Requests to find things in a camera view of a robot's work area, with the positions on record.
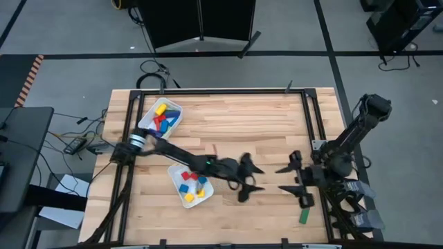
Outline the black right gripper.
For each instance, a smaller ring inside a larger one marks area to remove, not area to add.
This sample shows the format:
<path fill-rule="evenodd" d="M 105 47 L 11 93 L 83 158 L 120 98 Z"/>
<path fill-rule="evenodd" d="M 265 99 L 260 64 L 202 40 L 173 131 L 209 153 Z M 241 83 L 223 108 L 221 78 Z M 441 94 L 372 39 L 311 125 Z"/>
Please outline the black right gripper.
<path fill-rule="evenodd" d="M 299 150 L 291 154 L 291 165 L 277 170 L 276 174 L 296 172 L 297 186 L 278 186 L 279 189 L 293 194 L 299 200 L 300 207 L 310 208 L 314 206 L 314 196 L 307 191 L 307 186 L 324 187 L 326 184 L 324 169 L 320 165 L 311 165 L 302 168 L 302 155 Z"/>

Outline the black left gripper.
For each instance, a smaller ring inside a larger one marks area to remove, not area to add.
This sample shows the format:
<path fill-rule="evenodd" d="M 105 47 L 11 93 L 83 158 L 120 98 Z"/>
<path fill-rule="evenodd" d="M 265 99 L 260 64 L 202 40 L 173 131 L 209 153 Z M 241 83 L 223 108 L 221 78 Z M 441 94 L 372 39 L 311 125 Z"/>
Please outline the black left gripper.
<path fill-rule="evenodd" d="M 250 153 L 242 154 L 239 161 L 232 158 L 224 158 L 222 162 L 226 171 L 224 178 L 228 182 L 228 187 L 231 190 L 241 188 L 237 195 L 240 203 L 246 202 L 250 193 L 264 190 L 263 187 L 255 186 L 253 174 L 263 174 L 264 171 L 253 164 Z"/>

